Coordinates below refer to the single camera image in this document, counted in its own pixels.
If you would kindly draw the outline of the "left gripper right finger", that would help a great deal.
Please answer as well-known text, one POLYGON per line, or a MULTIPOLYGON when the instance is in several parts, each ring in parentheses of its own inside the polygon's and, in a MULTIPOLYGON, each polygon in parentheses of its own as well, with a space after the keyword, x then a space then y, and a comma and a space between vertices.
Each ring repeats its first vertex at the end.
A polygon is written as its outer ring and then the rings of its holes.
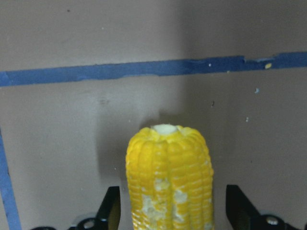
POLYGON ((261 215, 238 185, 226 186, 226 216, 233 230, 260 230, 261 215))

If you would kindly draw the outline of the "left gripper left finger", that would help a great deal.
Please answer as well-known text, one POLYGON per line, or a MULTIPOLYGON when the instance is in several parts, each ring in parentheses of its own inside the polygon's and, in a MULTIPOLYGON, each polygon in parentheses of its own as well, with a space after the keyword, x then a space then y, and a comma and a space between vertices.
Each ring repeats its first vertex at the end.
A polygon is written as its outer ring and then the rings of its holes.
POLYGON ((111 186, 107 189, 95 217, 96 230, 117 230, 120 222, 120 189, 111 186))

